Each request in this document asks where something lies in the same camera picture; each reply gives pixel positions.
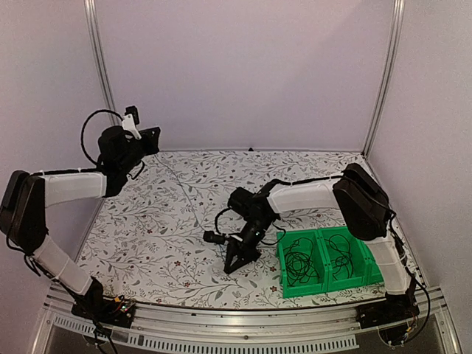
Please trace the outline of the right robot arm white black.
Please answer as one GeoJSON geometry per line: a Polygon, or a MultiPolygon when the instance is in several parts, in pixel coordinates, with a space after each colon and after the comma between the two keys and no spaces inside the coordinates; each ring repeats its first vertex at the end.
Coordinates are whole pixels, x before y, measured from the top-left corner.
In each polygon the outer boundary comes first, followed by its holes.
{"type": "Polygon", "coordinates": [[[368,327],[419,315],[415,298],[419,283],[408,270],[403,242],[392,228],[396,214],[389,207],[387,194],[361,165],[351,163],[339,176],[295,182],[273,179],[258,192],[238,187],[230,195],[227,208],[241,216],[245,226],[231,234],[218,230],[204,233],[206,242],[226,245],[225,273],[259,258],[258,243],[282,213],[336,208],[350,234],[372,253],[386,288],[383,301],[357,307],[360,323],[368,327]]]}

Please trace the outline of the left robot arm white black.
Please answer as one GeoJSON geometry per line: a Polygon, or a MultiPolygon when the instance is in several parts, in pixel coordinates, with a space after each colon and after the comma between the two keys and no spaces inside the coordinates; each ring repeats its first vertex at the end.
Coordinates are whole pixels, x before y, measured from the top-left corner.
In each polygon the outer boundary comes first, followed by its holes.
{"type": "Polygon", "coordinates": [[[144,157],[159,152],[158,127],[139,130],[139,113],[129,106],[120,123],[98,139],[99,156],[91,168],[28,173],[14,171],[1,201],[1,233],[7,247],[23,254],[27,267],[45,274],[69,291],[94,320],[110,312],[103,285],[86,273],[52,239],[46,226],[48,208],[75,201],[112,198],[122,192],[132,170],[145,166],[144,157]]]}

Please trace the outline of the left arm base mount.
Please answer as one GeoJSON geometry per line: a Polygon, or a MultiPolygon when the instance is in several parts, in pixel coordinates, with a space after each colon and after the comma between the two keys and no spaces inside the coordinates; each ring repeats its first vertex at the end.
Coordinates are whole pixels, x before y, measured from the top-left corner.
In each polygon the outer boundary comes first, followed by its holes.
{"type": "Polygon", "coordinates": [[[113,299],[79,296],[72,306],[74,316],[123,328],[131,327],[135,312],[136,302],[124,296],[113,299]]]}

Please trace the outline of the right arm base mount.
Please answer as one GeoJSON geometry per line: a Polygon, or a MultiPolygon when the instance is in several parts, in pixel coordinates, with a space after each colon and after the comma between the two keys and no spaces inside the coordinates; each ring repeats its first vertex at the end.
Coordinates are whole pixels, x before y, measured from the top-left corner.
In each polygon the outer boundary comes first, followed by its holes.
{"type": "Polygon", "coordinates": [[[419,305],[403,299],[359,305],[355,308],[355,320],[361,329],[376,327],[387,347],[404,347],[425,330],[431,316],[431,296],[425,288],[421,290],[426,296],[426,316],[421,324],[419,305]]]}

